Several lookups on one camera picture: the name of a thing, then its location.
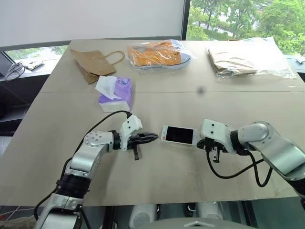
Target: wooden table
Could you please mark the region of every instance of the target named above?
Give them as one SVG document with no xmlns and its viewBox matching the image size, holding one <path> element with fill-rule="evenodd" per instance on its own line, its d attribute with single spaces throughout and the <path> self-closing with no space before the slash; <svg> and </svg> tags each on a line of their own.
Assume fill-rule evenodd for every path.
<svg viewBox="0 0 305 229">
<path fill-rule="evenodd" d="M 129 42 L 132 41 L 72 41 L 70 47 L 80 51 L 99 49 L 106 54 L 111 50 L 125 50 Z M 197 59 L 183 69 L 143 74 L 132 69 L 128 61 L 115 66 L 117 76 L 133 80 L 132 112 L 141 119 L 144 131 L 159 134 L 162 125 L 200 129 L 205 118 L 236 129 L 265 120 L 281 135 L 305 149 L 305 85 L 300 79 L 248 76 L 221 81 L 205 59 L 206 42 L 184 43 Z M 200 85 L 206 89 L 204 93 L 197 92 Z M 54 189 L 65 160 L 73 155 L 86 131 L 107 115 L 98 105 L 99 94 L 94 87 L 84 81 L 67 50 L 0 160 L 0 204 L 33 206 Z M 118 114 L 97 129 L 118 130 L 125 118 Z M 134 161 L 132 151 L 106 154 L 91 183 L 91 191 L 86 195 L 85 205 L 296 195 L 275 172 L 264 188 L 256 185 L 253 169 L 234 179 L 219 179 L 210 171 L 206 153 L 193 146 L 169 144 L 158 139 L 141 145 L 140 155 L 141 159 Z M 255 157 L 261 158 L 258 152 Z M 223 175 L 233 174 L 251 164 L 244 156 L 221 154 L 220 159 L 220 164 L 214 166 Z M 265 163 L 259 165 L 261 179 L 267 171 Z"/>
</svg>

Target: white smartphone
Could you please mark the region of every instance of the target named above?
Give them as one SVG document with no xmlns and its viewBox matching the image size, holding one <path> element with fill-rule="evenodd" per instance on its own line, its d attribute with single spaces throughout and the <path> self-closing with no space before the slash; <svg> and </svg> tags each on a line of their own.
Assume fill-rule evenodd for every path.
<svg viewBox="0 0 305 229">
<path fill-rule="evenodd" d="M 199 142 L 200 137 L 199 131 L 196 129 L 164 125 L 161 140 L 195 146 Z"/>
</svg>

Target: purple tissue box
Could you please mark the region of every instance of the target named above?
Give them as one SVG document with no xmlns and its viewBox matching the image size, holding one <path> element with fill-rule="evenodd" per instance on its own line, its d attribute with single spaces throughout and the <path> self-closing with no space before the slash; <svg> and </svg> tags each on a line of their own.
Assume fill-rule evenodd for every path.
<svg viewBox="0 0 305 229">
<path fill-rule="evenodd" d="M 132 82 L 128 78 L 119 78 L 116 81 L 114 94 L 121 99 L 109 99 L 101 94 L 99 104 L 104 112 L 115 112 L 119 110 L 130 111 L 132 103 Z"/>
</svg>

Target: plastic bag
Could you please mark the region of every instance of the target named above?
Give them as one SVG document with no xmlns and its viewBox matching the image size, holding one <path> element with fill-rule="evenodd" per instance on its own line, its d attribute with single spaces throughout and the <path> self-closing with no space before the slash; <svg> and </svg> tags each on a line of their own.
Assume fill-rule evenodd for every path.
<svg viewBox="0 0 305 229">
<path fill-rule="evenodd" d="M 179 69 L 191 61 L 191 53 L 177 40 L 145 42 L 128 45 L 127 58 L 139 71 Z"/>
<path fill-rule="evenodd" d="M 219 78 L 248 74 L 296 77 L 273 37 L 248 38 L 230 45 L 215 41 L 207 51 Z"/>
</svg>

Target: white wall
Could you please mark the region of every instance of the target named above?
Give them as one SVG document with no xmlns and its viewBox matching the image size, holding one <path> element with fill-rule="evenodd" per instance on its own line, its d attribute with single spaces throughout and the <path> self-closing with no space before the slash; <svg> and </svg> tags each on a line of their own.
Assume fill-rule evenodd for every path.
<svg viewBox="0 0 305 229">
<path fill-rule="evenodd" d="M 181 35 L 184 0 L 0 0 L 0 47 Z"/>
</svg>

